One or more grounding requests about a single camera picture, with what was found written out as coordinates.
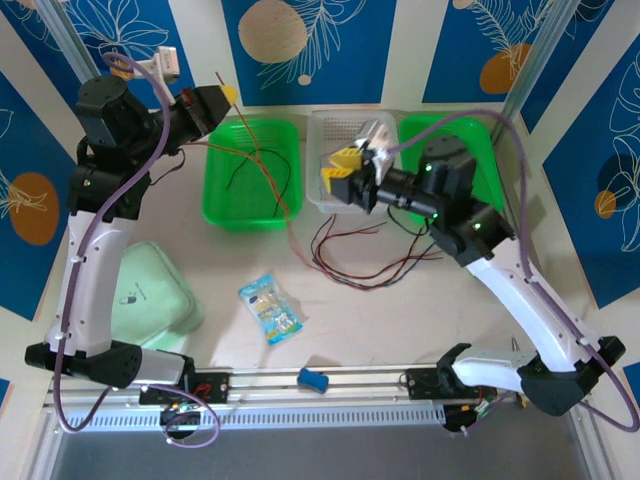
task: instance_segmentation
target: black bracket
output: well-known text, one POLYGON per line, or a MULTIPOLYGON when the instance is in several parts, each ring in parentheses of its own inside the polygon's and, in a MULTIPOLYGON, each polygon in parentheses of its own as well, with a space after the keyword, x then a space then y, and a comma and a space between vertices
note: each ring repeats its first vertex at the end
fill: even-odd
POLYGON ((473 409, 473 406, 466 405, 466 407, 469 407, 467 410, 463 410, 461 407, 462 405, 444 406, 446 422, 443 427, 445 430, 449 430, 450 432, 459 432, 462 430, 462 427, 469 428, 471 425, 476 423, 478 414, 473 409))
POLYGON ((405 376, 410 400, 462 400, 480 397, 478 387, 444 387, 435 368, 410 368, 405 376))
MULTIPOLYGON (((189 377, 192 387, 189 393, 196 395, 207 403, 225 404, 229 395, 229 377, 226 372, 196 372, 189 377)), ((170 405, 185 399, 180 395, 173 395, 160 390, 149 388, 140 391, 140 405, 170 405)))

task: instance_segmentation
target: metal track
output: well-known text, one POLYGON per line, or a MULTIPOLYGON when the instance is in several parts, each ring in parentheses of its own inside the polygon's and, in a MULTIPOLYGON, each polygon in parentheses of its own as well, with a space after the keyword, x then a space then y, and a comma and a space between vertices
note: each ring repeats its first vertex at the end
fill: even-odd
MULTIPOLYGON (((330 387, 324 395, 298 389, 298 369, 234 370, 230 372, 228 403, 212 407, 221 418, 223 430, 333 428, 443 424, 444 405, 471 400, 410 401, 399 383, 400 375, 408 368, 433 368, 433 365, 325 368, 323 373, 329 375, 330 387)), ((101 386, 91 382, 63 380, 62 401, 72 425, 84 418, 101 391, 101 386)), ((137 398, 137 389, 112 392, 87 431, 158 431, 160 435, 161 408, 140 406, 137 398)), ((23 480, 50 478, 53 471, 64 434, 58 427, 52 400, 49 390, 38 433, 30 448, 28 467, 21 476, 23 480)), ((571 416, 591 477, 599 480, 617 478, 593 419, 577 409, 572 410, 571 416)), ((202 419, 205 428, 212 426, 209 415, 203 415, 202 419)), ((187 425, 184 428, 197 427, 187 425)))

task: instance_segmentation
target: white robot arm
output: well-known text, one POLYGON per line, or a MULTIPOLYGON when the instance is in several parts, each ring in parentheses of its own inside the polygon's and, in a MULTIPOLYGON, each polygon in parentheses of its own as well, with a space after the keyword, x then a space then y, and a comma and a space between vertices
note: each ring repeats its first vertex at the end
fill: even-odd
MULTIPOLYGON (((67 200, 71 213, 64 287, 53 327, 45 342, 27 348, 25 361, 60 372, 56 354, 64 344, 63 374, 114 388, 165 384, 190 391, 189 379, 195 374, 191 358, 143 349, 111 337, 111 309, 120 261, 149 187, 149 174, 141 176, 95 228, 90 226, 107 199, 134 178, 157 148, 165 124, 162 112, 150 113, 129 92, 126 82, 116 76, 89 80, 78 97, 75 114, 86 137, 78 145, 78 166, 67 200), (88 231, 89 243, 80 252, 88 231), (78 262, 81 268, 75 269, 77 277, 70 282, 78 262), (69 305, 68 329, 63 329, 63 310, 69 305)), ((182 90, 169 102, 170 125, 163 153, 175 155, 184 143, 213 131, 234 101, 235 92, 229 87, 182 90)))
POLYGON ((423 151, 418 173, 380 168, 375 149, 360 142, 360 168, 326 169, 331 193, 370 212, 377 202, 420 214, 441 250, 482 281, 509 310, 533 342, 534 352, 488 351, 458 344, 437 363, 441 389, 455 394, 464 386, 524 392, 551 415, 562 415, 595 386, 603 368, 586 348, 593 346, 613 365, 624 353, 616 337, 601 338, 582 323, 534 267, 521 265, 519 240, 490 205, 472 196, 476 160, 455 136, 436 137, 423 151), (580 325, 576 339, 549 304, 580 325))

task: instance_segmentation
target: white table surface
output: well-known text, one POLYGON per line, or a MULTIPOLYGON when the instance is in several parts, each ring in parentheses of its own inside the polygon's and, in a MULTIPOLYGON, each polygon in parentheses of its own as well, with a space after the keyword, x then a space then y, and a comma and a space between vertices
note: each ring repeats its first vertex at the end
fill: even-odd
MULTIPOLYGON (((450 258, 420 262, 393 287, 360 292, 306 267, 291 251, 284 230, 230 233, 207 224, 201 213, 204 156, 203 147, 187 147, 186 166, 149 190, 132 239, 157 242, 202 301, 205 320, 182 348, 196 365, 382 365, 435 361, 458 342, 509 349, 515 335, 522 348, 530 345, 489 290, 450 258), (271 347, 237 294, 268 272, 304 320, 302 330, 271 347)), ((161 160, 154 172, 173 162, 161 160)), ((398 217, 415 229, 403 212, 398 217)), ((327 218, 306 202, 293 223, 308 258, 309 242, 327 218)), ((385 220, 340 215, 336 226, 385 220)), ((367 274, 404 256, 412 240, 388 222, 378 235, 332 240, 326 251, 336 266, 367 274)), ((428 236, 420 239, 416 252, 429 243, 428 236)))

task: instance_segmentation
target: green plastic basket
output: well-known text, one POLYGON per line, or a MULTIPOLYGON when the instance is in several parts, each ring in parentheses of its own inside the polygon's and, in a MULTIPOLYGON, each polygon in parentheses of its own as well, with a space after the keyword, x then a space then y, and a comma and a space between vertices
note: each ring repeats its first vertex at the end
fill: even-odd
MULTIPOLYGON (((443 114, 415 114, 410 115, 400 124, 398 138, 400 143, 406 142, 425 128, 442 120, 443 114)), ((473 118, 458 118, 444 127, 436 130, 433 135, 429 135, 423 141, 403 150, 402 168, 413 173, 418 171, 418 163, 422 156, 422 149, 428 139, 438 135, 456 135, 469 149, 469 152, 476 157, 478 165, 476 175, 473 178, 473 195, 479 200, 493 206, 499 212, 504 208, 502 187, 496 165, 496 157, 491 144, 491 136, 487 127, 482 122, 473 118)), ((416 223, 424 225, 424 218, 417 214, 411 214, 411 218, 416 223)))
MULTIPOLYGON (((300 212, 303 196, 298 130, 290 122, 275 119, 250 120, 249 126, 260 145, 262 162, 293 219, 300 212)), ((220 125, 209 135, 209 143, 255 156, 253 140, 240 121, 220 125)), ((284 211, 258 165, 213 148, 207 155, 202 215, 209 223, 231 231, 286 226, 284 211)))

